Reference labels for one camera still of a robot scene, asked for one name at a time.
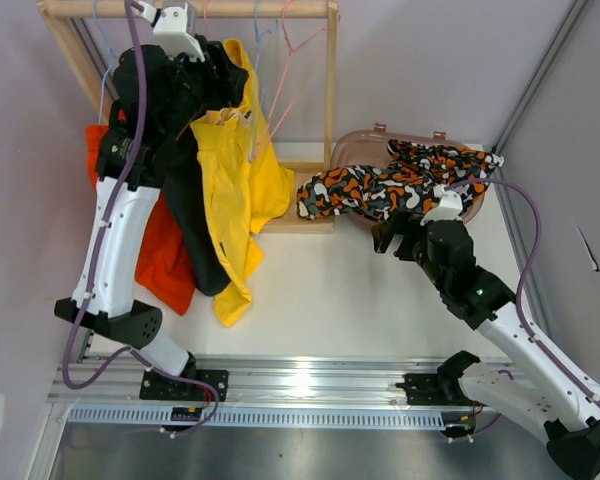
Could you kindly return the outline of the yellow shorts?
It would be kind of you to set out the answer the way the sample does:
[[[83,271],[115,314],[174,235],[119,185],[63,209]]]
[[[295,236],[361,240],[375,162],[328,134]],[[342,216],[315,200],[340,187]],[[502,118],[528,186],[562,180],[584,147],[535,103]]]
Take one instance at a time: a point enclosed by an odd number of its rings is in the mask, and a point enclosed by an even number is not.
[[[222,42],[229,59],[248,78],[236,107],[211,111],[190,124],[198,143],[205,218],[229,283],[214,296],[213,311],[233,326],[252,304],[248,279],[264,253],[255,236],[292,204],[294,172],[278,163],[261,111],[259,79],[242,43]]]

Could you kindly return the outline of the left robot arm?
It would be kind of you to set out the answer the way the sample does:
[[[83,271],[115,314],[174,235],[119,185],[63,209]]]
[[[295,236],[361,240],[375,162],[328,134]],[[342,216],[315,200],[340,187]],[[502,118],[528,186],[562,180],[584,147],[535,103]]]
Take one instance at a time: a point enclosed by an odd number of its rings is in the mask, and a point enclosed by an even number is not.
[[[118,98],[94,167],[88,254],[74,292],[54,306],[55,316],[74,328],[118,342],[162,371],[162,388],[177,400],[196,390],[195,360],[162,331],[161,309],[134,297],[141,244],[154,207],[165,199],[186,252],[201,268],[204,292],[227,285],[206,224],[198,142],[190,125],[238,105],[248,78],[221,42],[195,39],[201,58],[153,44],[121,55],[113,73]]]

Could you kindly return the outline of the camouflage orange black shorts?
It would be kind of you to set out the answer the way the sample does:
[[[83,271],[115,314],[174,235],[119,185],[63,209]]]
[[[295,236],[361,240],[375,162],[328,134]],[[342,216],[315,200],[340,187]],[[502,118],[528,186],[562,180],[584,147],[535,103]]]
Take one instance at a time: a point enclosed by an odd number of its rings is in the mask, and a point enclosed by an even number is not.
[[[439,203],[434,187],[480,181],[504,165],[504,157],[464,146],[425,145],[390,139],[383,167],[348,165],[314,174],[296,192],[296,214],[321,220],[348,213],[386,221],[398,209],[426,214]]]

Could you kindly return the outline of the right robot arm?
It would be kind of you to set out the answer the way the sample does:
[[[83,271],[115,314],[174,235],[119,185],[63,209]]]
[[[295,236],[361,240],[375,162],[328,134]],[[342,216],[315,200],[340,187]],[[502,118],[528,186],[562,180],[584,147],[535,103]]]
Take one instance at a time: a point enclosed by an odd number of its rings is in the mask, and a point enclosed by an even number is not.
[[[448,403],[464,398],[497,410],[538,439],[572,479],[600,474],[600,384],[540,329],[522,318],[514,292],[479,266],[461,220],[425,221],[406,211],[373,227],[374,249],[394,237],[395,256],[414,262],[456,318],[498,347],[531,382],[525,387],[460,351],[438,368],[436,389]]]

